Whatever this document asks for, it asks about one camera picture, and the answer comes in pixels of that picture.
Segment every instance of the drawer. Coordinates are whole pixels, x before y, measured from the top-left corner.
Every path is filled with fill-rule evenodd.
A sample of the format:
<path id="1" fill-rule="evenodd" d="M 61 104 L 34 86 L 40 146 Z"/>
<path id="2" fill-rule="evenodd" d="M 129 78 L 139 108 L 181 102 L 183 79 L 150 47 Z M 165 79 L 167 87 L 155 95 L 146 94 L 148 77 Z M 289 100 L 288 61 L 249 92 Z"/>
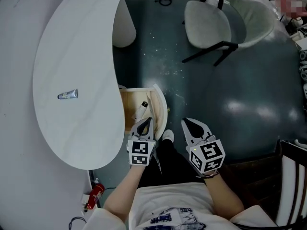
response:
<path id="1" fill-rule="evenodd" d="M 125 112 L 125 134 L 129 134 L 136 121 L 132 118 L 143 101 L 148 103 L 148 107 L 142 117 L 152 117 L 154 119 L 154 137 L 158 140 L 166 127 L 167 105 L 165 97 L 157 84 L 152 88 L 120 89 Z"/>

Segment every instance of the black pants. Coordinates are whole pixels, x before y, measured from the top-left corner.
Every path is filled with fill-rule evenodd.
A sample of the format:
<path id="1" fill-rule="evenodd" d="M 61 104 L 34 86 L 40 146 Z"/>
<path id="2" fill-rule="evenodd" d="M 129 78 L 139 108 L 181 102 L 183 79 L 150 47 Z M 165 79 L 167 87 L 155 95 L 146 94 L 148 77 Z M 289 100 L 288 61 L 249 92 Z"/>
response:
<path id="1" fill-rule="evenodd" d="M 152 157 L 143 172 L 138 188 L 187 182 L 204 183 L 203 179 L 195 177 L 197 173 L 189 162 L 176 151 L 171 140 L 162 141 L 157 148 L 157 156 L 162 172 L 160 172 L 157 161 Z"/>

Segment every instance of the chair backrest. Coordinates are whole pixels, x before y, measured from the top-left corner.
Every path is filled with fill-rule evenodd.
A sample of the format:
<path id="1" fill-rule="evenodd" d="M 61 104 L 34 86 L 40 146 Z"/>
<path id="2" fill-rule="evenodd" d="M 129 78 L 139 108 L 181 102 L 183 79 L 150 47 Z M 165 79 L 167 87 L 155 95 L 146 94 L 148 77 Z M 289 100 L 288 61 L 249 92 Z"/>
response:
<path id="1" fill-rule="evenodd" d="M 274 15 L 264 4 L 252 0 L 225 0 L 240 14 L 246 26 L 246 38 L 239 48 L 251 47 L 274 28 Z"/>

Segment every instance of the chair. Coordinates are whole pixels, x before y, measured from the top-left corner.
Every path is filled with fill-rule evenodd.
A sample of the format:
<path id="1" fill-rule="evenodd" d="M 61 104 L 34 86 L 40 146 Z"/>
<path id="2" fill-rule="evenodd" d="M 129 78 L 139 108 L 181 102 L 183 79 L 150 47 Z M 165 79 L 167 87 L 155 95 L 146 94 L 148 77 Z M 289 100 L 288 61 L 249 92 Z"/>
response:
<path id="1" fill-rule="evenodd" d="M 185 8 L 185 24 L 189 42 L 202 50 L 182 61 L 186 63 L 213 50 L 222 50 L 223 55 L 215 62 L 220 64 L 233 51 L 251 47 L 266 37 L 274 28 L 274 16 L 262 3 L 251 0 L 225 0 L 242 17 L 246 27 L 243 43 L 231 42 L 229 21 L 222 11 L 224 0 L 217 8 L 206 0 L 189 1 Z"/>

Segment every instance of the dark floor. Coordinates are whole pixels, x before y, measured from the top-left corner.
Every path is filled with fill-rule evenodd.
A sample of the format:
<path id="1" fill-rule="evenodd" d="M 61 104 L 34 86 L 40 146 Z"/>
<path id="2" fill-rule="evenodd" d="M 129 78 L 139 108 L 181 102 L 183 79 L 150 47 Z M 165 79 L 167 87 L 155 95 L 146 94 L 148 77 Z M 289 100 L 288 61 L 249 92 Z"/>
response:
<path id="1" fill-rule="evenodd" d="M 220 51 L 182 64 L 199 51 L 188 42 L 182 25 L 189 0 L 173 0 L 167 7 L 154 1 L 126 0 L 137 37 L 126 48 L 113 48 L 115 70 L 118 83 L 128 88 L 159 85 L 170 108 L 166 128 L 174 131 L 178 151 L 186 153 L 183 117 L 208 125 L 222 141 L 227 162 L 271 153 L 278 137 L 303 137 L 299 57 L 290 38 L 274 30 L 216 68 Z M 107 187 L 116 186 L 129 169 L 125 144 L 109 165 L 95 171 Z"/>

